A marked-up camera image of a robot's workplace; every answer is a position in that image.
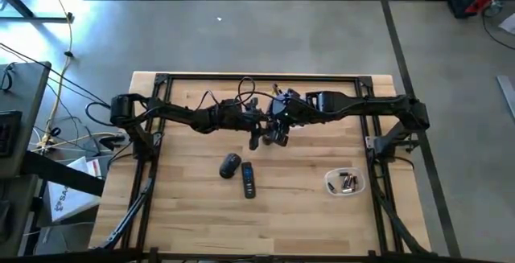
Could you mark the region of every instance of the black remote control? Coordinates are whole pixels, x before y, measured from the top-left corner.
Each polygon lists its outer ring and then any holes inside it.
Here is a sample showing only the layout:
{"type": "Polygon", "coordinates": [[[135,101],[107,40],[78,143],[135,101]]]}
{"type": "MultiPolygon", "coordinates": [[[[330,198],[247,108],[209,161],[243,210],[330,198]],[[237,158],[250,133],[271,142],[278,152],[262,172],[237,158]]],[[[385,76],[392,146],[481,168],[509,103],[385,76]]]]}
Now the black remote control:
{"type": "Polygon", "coordinates": [[[250,162],[243,162],[241,164],[241,176],[243,177],[245,198],[254,198],[256,196],[256,186],[254,185],[254,171],[250,162]]]}

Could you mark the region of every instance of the wooden table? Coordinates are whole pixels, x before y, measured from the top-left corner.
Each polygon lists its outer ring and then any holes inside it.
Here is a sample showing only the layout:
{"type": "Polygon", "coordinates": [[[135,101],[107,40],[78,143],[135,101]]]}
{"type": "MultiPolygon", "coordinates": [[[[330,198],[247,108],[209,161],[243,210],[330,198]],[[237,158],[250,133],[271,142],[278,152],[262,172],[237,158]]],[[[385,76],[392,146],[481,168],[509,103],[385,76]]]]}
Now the wooden table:
{"type": "MultiPolygon", "coordinates": [[[[130,92],[150,96],[155,72],[135,72],[130,92]]],[[[372,76],[376,96],[394,96],[391,76],[372,76]]],[[[257,82],[257,90],[271,93],[271,82],[257,82]]],[[[334,82],[280,82],[299,93],[332,90],[355,96],[352,85],[334,82]]],[[[217,99],[232,98],[237,81],[174,80],[171,102],[195,108],[206,89],[217,99]]],[[[259,97],[266,109],[269,98],[259,97]]],[[[212,105],[206,98],[204,106],[212,105]]],[[[397,121],[382,117],[383,133],[397,121]]],[[[145,249],[161,253],[365,255],[378,250],[372,197],[364,192],[329,195],[326,172],[346,166],[367,167],[358,117],[326,125],[308,125],[290,132],[287,147],[248,148],[249,133],[219,130],[204,135],[167,121],[159,170],[150,211],[145,249]],[[251,161],[257,196],[245,199],[241,172],[222,179],[225,155],[237,153],[251,161]]],[[[136,162],[124,158],[109,171],[91,236],[98,245],[125,215],[136,162]]],[[[389,165],[398,215],[424,248],[430,249],[414,172],[401,161],[389,165]]],[[[135,246],[139,218],[131,246],[135,246]]],[[[386,220],[389,246],[393,239],[386,220]]]]}

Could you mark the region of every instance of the wooden tabletop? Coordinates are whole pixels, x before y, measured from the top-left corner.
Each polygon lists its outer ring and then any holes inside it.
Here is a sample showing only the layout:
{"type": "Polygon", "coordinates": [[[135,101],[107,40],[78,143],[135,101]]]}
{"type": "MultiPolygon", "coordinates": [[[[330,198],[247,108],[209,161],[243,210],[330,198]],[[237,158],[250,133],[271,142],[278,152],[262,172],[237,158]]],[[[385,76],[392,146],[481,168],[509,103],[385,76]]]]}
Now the wooden tabletop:
{"type": "MultiPolygon", "coordinates": [[[[130,92],[150,96],[154,78],[155,72],[135,72],[130,92]]],[[[395,95],[391,76],[372,78],[376,96],[395,95]]],[[[258,91],[271,93],[272,82],[256,83],[258,91]]],[[[345,83],[278,83],[301,94],[323,89],[356,95],[354,86],[345,83]]],[[[218,100],[233,98],[237,81],[174,80],[171,102],[195,108],[207,89],[218,100]]],[[[259,97],[259,107],[266,109],[269,101],[259,97]]],[[[211,98],[204,101],[205,107],[212,104],[211,98]]],[[[382,117],[383,133],[396,121],[395,117],[382,117]]],[[[167,121],[145,249],[249,255],[364,255],[371,249],[378,251],[368,186],[360,194],[335,197],[328,194],[323,178],[330,170],[349,166],[367,174],[358,117],[293,129],[287,147],[261,144],[252,151],[248,145],[246,132],[198,134],[188,126],[167,121]],[[253,164],[255,199],[245,199],[240,171],[232,179],[219,176],[220,164],[228,153],[237,153],[253,164]]],[[[400,151],[398,155],[407,157],[400,151]]],[[[105,240],[125,215],[135,165],[132,158],[124,158],[111,166],[91,246],[105,240]]],[[[389,168],[398,215],[421,246],[430,249],[414,172],[401,161],[389,168]]],[[[138,225],[139,217],[131,246],[135,246],[138,225]]],[[[386,215],[385,225],[389,246],[393,246],[386,215]]]]}

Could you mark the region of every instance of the small clear container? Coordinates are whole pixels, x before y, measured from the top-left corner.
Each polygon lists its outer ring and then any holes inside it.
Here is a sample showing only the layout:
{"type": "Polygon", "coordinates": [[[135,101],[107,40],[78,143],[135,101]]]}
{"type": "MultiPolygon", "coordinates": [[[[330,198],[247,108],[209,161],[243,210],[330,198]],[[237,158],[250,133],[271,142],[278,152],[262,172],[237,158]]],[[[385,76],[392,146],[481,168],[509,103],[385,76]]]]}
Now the small clear container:
{"type": "Polygon", "coordinates": [[[357,195],[361,193],[366,188],[365,176],[363,175],[363,171],[357,169],[355,167],[342,167],[339,169],[335,169],[329,171],[325,174],[325,187],[328,189],[328,193],[331,195],[337,196],[345,196],[345,195],[357,195]],[[341,190],[341,185],[343,183],[342,178],[340,177],[340,173],[349,173],[350,175],[355,175],[357,180],[357,188],[355,191],[350,193],[343,193],[341,190]],[[335,188],[335,192],[332,192],[329,188],[328,183],[335,188]]]}

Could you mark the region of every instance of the gray floor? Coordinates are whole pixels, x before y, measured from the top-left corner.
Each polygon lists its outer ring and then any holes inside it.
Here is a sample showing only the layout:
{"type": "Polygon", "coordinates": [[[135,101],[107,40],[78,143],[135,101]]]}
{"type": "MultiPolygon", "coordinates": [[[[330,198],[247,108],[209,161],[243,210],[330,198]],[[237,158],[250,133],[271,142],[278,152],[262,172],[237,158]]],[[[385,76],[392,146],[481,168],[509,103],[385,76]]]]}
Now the gray floor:
{"type": "MultiPolygon", "coordinates": [[[[55,0],[44,1],[30,3],[59,10],[55,0]]],[[[64,2],[76,15],[77,59],[67,75],[106,100],[128,89],[132,71],[390,74],[403,92],[379,2],[64,2]]],[[[494,43],[479,18],[454,19],[445,2],[390,6],[415,92],[429,109],[428,136],[462,254],[515,261],[515,171],[509,166],[515,123],[495,79],[513,75],[513,52],[494,43]]],[[[515,37],[496,25],[514,11],[508,3],[488,21],[494,35],[512,45],[515,37]]],[[[0,23],[0,40],[60,68],[68,28],[0,23]]],[[[0,53],[0,63],[12,60],[0,53]]],[[[40,126],[52,101],[48,92],[40,126]]],[[[73,114],[91,129],[104,129],[84,118],[86,102],[64,93],[73,114]]],[[[97,115],[107,117],[101,110],[97,115]]],[[[445,254],[419,156],[416,175],[431,244],[445,254]]],[[[83,248],[88,235],[68,232],[68,248],[83,248]]],[[[50,242],[38,252],[64,250],[56,247],[59,237],[50,242]]]]}

